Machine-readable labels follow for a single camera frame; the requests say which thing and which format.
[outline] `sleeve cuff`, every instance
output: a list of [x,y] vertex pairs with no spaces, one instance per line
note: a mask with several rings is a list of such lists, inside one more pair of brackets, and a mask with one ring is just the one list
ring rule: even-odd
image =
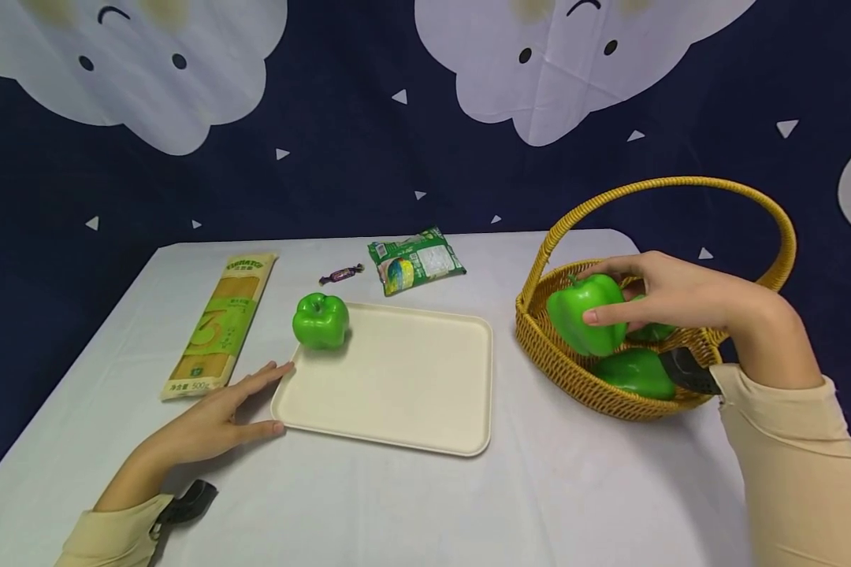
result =
[[120,512],[85,512],[63,544],[63,553],[102,560],[126,557],[141,550],[151,555],[155,541],[149,531],[171,500],[173,495],[157,495]]
[[756,430],[806,451],[851,458],[851,437],[835,383],[784,390],[750,380],[734,364],[714,365],[712,376],[723,393],[723,412],[740,413]]

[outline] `green bell pepper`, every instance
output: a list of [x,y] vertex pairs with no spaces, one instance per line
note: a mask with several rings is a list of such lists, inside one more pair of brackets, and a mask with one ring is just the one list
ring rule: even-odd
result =
[[312,293],[299,300],[293,316],[293,334],[312,350],[336,350],[344,345],[350,312],[341,298]]
[[613,387],[656,400],[674,399],[675,388],[659,355],[648,348],[628,348],[593,366],[595,376]]
[[580,281],[574,276],[568,278],[573,285],[552,293],[545,303],[552,327],[582,356],[607,357],[624,342],[627,323],[592,327],[583,323],[583,311],[621,303],[624,300],[621,287],[605,274],[592,274]]
[[[637,299],[643,299],[645,297],[645,295],[639,294],[637,297],[631,299],[630,301],[636,301]],[[668,339],[671,333],[673,333],[676,328],[677,327],[675,327],[674,324],[645,324],[645,326],[640,327],[635,331],[630,331],[630,333],[627,334],[627,338],[643,343],[657,343],[660,340]]]

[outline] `basket handle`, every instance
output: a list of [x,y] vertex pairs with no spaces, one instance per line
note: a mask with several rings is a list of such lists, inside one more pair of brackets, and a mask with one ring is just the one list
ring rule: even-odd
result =
[[[682,185],[714,187],[714,189],[722,189],[725,191],[731,191],[732,193],[738,193],[738,195],[753,199],[754,202],[760,204],[762,208],[766,209],[767,212],[772,215],[776,224],[779,226],[779,254],[775,261],[772,262],[772,266],[765,274],[756,280],[756,282],[760,286],[771,289],[772,291],[779,291],[779,289],[785,284],[785,281],[788,280],[788,275],[791,274],[791,268],[794,267],[794,258],[797,254],[797,237],[794,234],[794,226],[791,224],[791,219],[788,218],[788,214],[785,214],[785,211],[782,210],[782,207],[779,207],[777,202],[772,201],[771,198],[764,195],[764,193],[753,189],[753,187],[736,183],[736,181],[698,176],[660,177],[658,179],[638,181],[638,183],[631,183],[629,185],[617,187],[617,189],[606,191],[602,195],[597,195],[589,199],[587,202],[582,203],[579,207],[576,207],[567,215],[564,215],[561,220],[558,220],[558,222],[555,223],[555,226],[552,227],[551,231],[545,235],[545,241],[541,244],[537,259],[535,259],[535,262],[533,263],[533,269],[530,270],[526,283],[523,284],[523,305],[527,306],[528,309],[530,302],[533,300],[533,293],[539,285],[539,279],[545,269],[545,265],[552,256],[552,250],[555,249],[555,246],[558,246],[558,243],[561,243],[561,239],[564,238],[564,235],[567,234],[568,231],[577,224],[577,222],[585,219],[588,214],[591,214],[595,209],[599,209],[604,204],[612,202],[617,198],[624,197],[625,195],[630,195],[630,193],[656,189],[657,187],[673,187]],[[723,340],[728,338],[728,335],[720,330],[710,329],[710,333],[713,340],[717,343],[721,343]]]

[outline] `spaghetti package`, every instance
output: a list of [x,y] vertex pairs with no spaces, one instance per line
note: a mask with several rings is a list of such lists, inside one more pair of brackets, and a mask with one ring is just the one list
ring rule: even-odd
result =
[[228,258],[180,363],[164,384],[162,400],[227,386],[276,260],[275,254]]
[[401,243],[371,243],[368,250],[378,268],[385,297],[445,276],[466,274],[466,268],[438,227],[428,228]]

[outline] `white triangle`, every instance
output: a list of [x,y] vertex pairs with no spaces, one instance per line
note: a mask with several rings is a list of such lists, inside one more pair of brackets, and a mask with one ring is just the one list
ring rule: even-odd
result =
[[776,123],[775,127],[778,128],[779,133],[782,134],[782,137],[788,139],[791,136],[791,132],[794,131],[794,127],[797,126],[799,120],[784,120],[782,123]]

